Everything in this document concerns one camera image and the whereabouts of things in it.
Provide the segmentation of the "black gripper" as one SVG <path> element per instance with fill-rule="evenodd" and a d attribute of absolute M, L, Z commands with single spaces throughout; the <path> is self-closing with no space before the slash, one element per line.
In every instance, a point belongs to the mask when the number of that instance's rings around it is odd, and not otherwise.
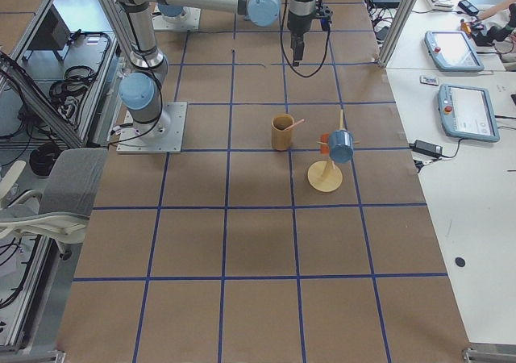
<path fill-rule="evenodd" d="M 313 3 L 290 3 L 287 16 L 287 28 L 291 33 L 291 50 L 293 53 L 292 66 L 299 66 L 303 59 L 305 42 L 303 34 L 308 32 L 314 17 Z"/>

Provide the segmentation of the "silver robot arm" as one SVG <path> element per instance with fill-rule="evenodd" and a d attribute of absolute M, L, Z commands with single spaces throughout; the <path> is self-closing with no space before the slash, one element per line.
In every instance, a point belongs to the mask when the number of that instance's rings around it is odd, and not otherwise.
<path fill-rule="evenodd" d="M 186 20 L 189 16 L 189 9 L 184 6 L 174 6 L 166 4 L 158 4 L 154 15 L 161 16 L 165 21 L 181 21 Z"/>
<path fill-rule="evenodd" d="M 105 8 L 132 65 L 150 73 L 165 62 L 156 32 L 197 31 L 203 10 L 241 15 L 259 27 L 280 21 L 281 28 L 290 32 L 292 56 L 286 62 L 291 69 L 302 62 L 304 36 L 313 20 L 321 23 L 324 32 L 331 30 L 332 12 L 323 0 L 110 0 Z"/>

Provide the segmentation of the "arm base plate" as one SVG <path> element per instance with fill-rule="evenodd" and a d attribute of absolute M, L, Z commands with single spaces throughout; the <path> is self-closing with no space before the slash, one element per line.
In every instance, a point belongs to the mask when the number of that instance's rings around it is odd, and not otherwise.
<path fill-rule="evenodd" d="M 182 149 L 187 102 L 167 102 L 157 125 L 134 123 L 129 111 L 124 122 L 133 123 L 123 128 L 116 152 L 120 154 L 180 153 Z"/>
<path fill-rule="evenodd" d="M 155 31 L 197 31 L 200 18 L 201 10 L 198 8 L 182 7 L 179 10 L 158 5 L 152 14 L 152 25 Z"/>

